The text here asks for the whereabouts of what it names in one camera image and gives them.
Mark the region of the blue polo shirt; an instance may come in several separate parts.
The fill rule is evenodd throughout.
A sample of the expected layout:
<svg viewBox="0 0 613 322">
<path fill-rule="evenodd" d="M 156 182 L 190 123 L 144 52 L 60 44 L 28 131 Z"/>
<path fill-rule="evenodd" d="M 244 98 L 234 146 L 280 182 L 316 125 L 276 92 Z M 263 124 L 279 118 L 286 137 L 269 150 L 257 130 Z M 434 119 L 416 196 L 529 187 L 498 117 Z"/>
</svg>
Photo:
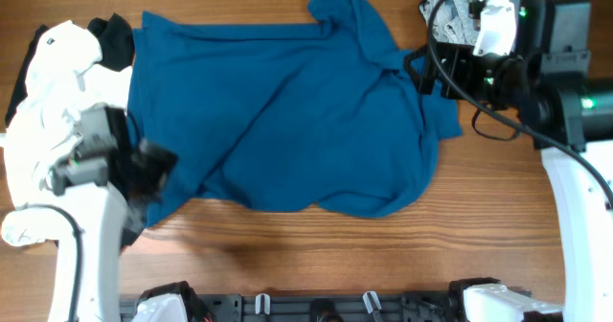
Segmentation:
<svg viewBox="0 0 613 322">
<path fill-rule="evenodd" d="M 146 223 L 193 198 L 382 218 L 420 198 L 458 106 L 421 94 L 368 0 L 310 0 L 306 24 L 189 25 L 145 12 L 128 109 L 178 160 Z"/>
</svg>

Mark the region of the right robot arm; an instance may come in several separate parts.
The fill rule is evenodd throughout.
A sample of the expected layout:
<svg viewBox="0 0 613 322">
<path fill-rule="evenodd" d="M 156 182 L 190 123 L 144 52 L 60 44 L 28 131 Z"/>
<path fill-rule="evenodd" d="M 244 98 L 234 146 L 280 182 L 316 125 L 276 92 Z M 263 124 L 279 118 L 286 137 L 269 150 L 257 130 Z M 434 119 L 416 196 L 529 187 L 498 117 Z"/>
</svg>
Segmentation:
<svg viewBox="0 0 613 322">
<path fill-rule="evenodd" d="M 612 317 L 612 82 L 588 76 L 588 0 L 467 0 L 471 46 L 429 36 L 411 78 L 422 94 L 471 103 L 533 139 L 556 202 L 565 298 L 556 305 L 491 278 L 449 287 L 452 321 L 608 321 Z M 506 120 L 505 111 L 517 111 Z"/>
</svg>

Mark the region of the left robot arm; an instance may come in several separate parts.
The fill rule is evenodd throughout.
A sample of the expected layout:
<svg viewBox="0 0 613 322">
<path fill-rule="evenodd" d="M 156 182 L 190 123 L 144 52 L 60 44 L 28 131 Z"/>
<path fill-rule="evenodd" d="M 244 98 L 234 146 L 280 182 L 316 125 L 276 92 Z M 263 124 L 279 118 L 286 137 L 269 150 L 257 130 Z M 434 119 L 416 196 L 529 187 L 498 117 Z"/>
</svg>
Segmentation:
<svg viewBox="0 0 613 322">
<path fill-rule="evenodd" d="M 144 228 L 177 157 L 146 139 L 132 143 L 116 107 L 83 111 L 80 138 L 50 169 L 58 239 L 52 321 L 117 321 L 119 257 Z"/>
</svg>

